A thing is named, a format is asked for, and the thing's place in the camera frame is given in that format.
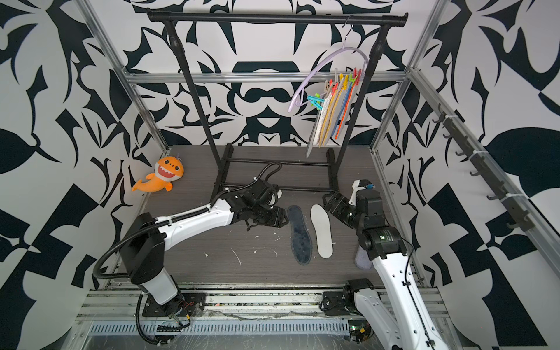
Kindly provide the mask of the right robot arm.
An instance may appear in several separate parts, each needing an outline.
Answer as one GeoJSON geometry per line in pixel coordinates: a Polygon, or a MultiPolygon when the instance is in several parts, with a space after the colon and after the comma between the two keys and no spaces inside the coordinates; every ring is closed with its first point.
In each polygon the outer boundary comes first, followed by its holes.
{"type": "Polygon", "coordinates": [[[347,307],[365,318],[385,349],[447,349],[412,276],[405,239],[386,221],[381,198],[370,185],[356,188],[352,199],[338,192],[323,197],[326,212],[355,230],[390,302],[382,303],[369,280],[356,279],[344,287],[347,307]]]}

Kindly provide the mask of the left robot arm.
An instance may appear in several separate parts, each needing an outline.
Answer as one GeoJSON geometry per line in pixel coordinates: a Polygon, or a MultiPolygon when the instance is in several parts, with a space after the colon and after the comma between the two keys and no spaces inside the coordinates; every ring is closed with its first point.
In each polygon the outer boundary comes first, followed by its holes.
{"type": "Polygon", "coordinates": [[[97,279],[128,278],[153,298],[165,316],[178,315],[185,299],[164,267],[164,255],[176,245],[215,228],[244,222],[282,228],[286,211],[277,206],[282,196],[277,185],[256,179],[233,191],[223,191],[205,206],[168,217],[137,218],[137,229],[114,244],[93,268],[97,279]]]}

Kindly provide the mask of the dark grey felt insole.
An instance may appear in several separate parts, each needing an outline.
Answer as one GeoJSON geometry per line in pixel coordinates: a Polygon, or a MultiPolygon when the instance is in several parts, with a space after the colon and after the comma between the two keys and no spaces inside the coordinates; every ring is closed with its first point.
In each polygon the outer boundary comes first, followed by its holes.
{"type": "Polygon", "coordinates": [[[292,229],[290,245],[293,255],[300,265],[308,265],[312,259],[312,239],[302,209],[291,205],[288,207],[287,215],[292,229]]]}

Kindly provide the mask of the lilac round clip hanger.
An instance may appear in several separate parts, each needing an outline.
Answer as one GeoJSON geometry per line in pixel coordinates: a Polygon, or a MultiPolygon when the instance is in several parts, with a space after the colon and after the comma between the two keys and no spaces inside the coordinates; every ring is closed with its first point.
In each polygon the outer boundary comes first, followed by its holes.
{"type": "Polygon", "coordinates": [[[290,102],[288,112],[305,108],[309,104],[304,96],[309,94],[306,93],[306,89],[314,78],[328,81],[337,80],[338,74],[350,74],[354,71],[365,73],[370,58],[366,52],[359,48],[360,44],[357,42],[358,29],[362,29],[362,26],[343,25],[339,29],[334,28],[334,34],[346,32],[343,39],[332,44],[307,69],[298,66],[287,69],[286,73],[291,80],[299,81],[298,86],[294,88],[293,100],[290,102]]]}

